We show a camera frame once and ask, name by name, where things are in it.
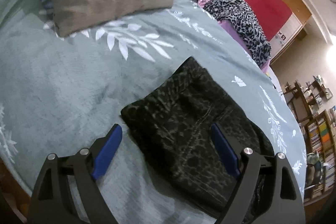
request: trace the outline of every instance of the red board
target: red board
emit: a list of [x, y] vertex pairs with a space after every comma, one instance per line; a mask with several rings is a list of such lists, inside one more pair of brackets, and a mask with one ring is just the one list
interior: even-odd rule
[[245, 0], [258, 18], [265, 36], [270, 41], [292, 15], [282, 0]]

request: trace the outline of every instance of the wooden bookshelf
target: wooden bookshelf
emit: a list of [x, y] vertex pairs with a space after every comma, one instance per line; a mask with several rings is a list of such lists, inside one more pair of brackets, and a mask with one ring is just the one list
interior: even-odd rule
[[305, 206], [329, 195], [335, 185], [335, 141], [330, 124], [329, 115], [324, 110], [305, 125], [307, 153], [318, 151], [320, 161], [329, 164], [324, 169], [322, 184], [305, 191]]

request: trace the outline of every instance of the silver bolt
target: silver bolt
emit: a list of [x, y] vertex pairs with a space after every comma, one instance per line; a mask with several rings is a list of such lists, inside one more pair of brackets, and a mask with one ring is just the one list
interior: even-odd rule
[[286, 155], [284, 153], [278, 153], [278, 157], [283, 160], [286, 158]]
[[54, 153], [51, 153], [48, 155], [48, 160], [53, 160], [54, 158], [56, 158], [56, 155]]
[[85, 156], [89, 153], [89, 150], [87, 148], [82, 148], [81, 151], [79, 152], [81, 155]]
[[251, 148], [247, 147], [247, 148], [244, 148], [244, 152], [245, 152], [245, 154], [251, 155], [253, 153], [253, 150]]

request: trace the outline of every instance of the bed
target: bed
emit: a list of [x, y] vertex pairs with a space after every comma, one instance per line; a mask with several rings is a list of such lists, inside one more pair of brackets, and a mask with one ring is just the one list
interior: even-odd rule
[[98, 186], [119, 223], [214, 223], [145, 162], [120, 117], [193, 56], [287, 155], [303, 196], [305, 143], [295, 118], [250, 55], [191, 0], [65, 38], [51, 0], [0, 3], [0, 156], [29, 195], [49, 153], [72, 155], [118, 123], [123, 140]]

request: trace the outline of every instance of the leopard print cloth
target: leopard print cloth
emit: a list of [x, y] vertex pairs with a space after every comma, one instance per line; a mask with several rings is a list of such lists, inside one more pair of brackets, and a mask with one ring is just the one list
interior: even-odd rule
[[274, 155], [264, 133], [192, 57], [159, 88], [122, 109], [121, 116], [150, 165], [214, 216], [236, 181], [209, 138], [210, 126], [218, 122], [244, 147]]
[[228, 20], [261, 68], [270, 58], [271, 45], [251, 7], [244, 0], [210, 0], [204, 10], [217, 21]]

